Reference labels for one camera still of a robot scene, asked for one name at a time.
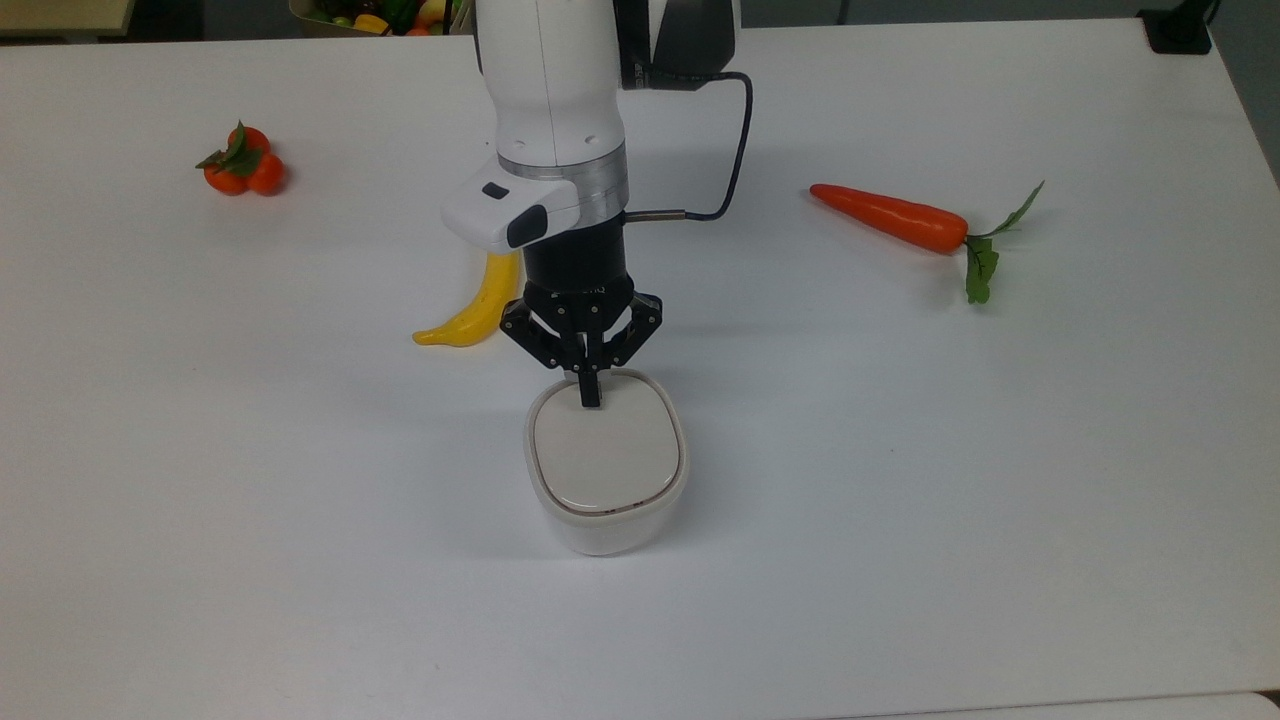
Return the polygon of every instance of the black button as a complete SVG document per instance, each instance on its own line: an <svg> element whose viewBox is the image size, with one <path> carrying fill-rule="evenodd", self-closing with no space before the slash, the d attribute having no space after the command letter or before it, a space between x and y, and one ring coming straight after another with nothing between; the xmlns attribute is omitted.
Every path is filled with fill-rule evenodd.
<svg viewBox="0 0 1280 720"><path fill-rule="evenodd" d="M507 245L520 247L547 234L547 208L534 205L507 225Z"/></svg>
<svg viewBox="0 0 1280 720"><path fill-rule="evenodd" d="M489 184L484 186L481 188L481 192L484 192L489 197L493 197L494 200L502 200L503 197L506 197L507 195L511 193L511 191L507 190L506 187L502 187L500 184L494 184L494 183L489 183Z"/></svg>

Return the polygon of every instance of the floor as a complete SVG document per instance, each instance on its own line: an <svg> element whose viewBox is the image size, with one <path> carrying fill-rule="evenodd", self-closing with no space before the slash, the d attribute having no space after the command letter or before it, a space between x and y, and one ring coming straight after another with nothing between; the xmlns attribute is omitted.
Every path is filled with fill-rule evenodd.
<svg viewBox="0 0 1280 720"><path fill-rule="evenodd" d="M741 0L748 27L833 24L841 0ZM850 0L850 24L1132 18L1175 0ZM1224 0L1213 36L1280 178L1280 0ZM137 0L128 40L301 37L287 0Z"/></svg>

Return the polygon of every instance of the fruit basket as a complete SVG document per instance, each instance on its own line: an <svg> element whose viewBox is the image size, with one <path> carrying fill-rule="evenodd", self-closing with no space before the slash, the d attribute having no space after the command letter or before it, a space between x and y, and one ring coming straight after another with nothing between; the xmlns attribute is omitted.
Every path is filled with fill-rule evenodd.
<svg viewBox="0 0 1280 720"><path fill-rule="evenodd" d="M471 35L474 0L289 0L305 37L444 35L445 3L452 1L449 35Z"/></svg>

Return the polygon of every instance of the container lid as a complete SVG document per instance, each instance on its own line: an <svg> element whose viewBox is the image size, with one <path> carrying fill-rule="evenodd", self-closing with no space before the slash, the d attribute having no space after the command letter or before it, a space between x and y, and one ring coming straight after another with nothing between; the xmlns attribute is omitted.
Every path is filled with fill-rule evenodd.
<svg viewBox="0 0 1280 720"><path fill-rule="evenodd" d="M599 515L657 498L680 473L676 420L648 378L600 377L600 407L576 384L552 392L530 416L534 470L571 512Z"/></svg>

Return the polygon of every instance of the green leaf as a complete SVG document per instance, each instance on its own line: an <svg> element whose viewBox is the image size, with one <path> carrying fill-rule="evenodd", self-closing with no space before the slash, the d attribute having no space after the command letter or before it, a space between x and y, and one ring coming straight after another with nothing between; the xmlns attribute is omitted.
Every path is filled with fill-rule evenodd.
<svg viewBox="0 0 1280 720"><path fill-rule="evenodd" d="M262 149L253 147L241 152L238 158L228 156L223 160L223 170L233 176L247 178L257 169L259 160L262 159Z"/></svg>
<svg viewBox="0 0 1280 720"><path fill-rule="evenodd" d="M244 149L244 123L237 122L236 131L232 132L232 142L227 146L227 158L233 159Z"/></svg>
<svg viewBox="0 0 1280 720"><path fill-rule="evenodd" d="M221 161L223 161L223 151L221 150L215 150L212 155L210 155L209 158L205 158L204 160L201 160L200 164L196 165L196 168L198 168L198 169L202 170L202 169L207 168L209 165L216 165L216 164L221 163Z"/></svg>
<svg viewBox="0 0 1280 720"><path fill-rule="evenodd" d="M1036 196L1039 195L1042 187L1044 187L1044 181L1041 181L1041 183L1036 186L1036 190L1033 190L1032 193L1027 196L1027 200L1023 202L1023 206L1012 211L1007 218L1005 218L1005 222L996 225L996 229L973 237L992 237L1012 229L1012 227L1018 223L1018 220L1021 220L1023 215L1027 214L1027 210L1030 209L1032 202L1036 201Z"/></svg>
<svg viewBox="0 0 1280 720"><path fill-rule="evenodd" d="M396 35L408 32L413 27L415 15L417 15L417 3L413 0L384 0L383 3L383 19Z"/></svg>
<svg viewBox="0 0 1280 720"><path fill-rule="evenodd" d="M964 279L964 291L970 305L984 305L991 300L991 278L1000 264L1000 252L991 249L991 238L965 241L969 256L969 272Z"/></svg>

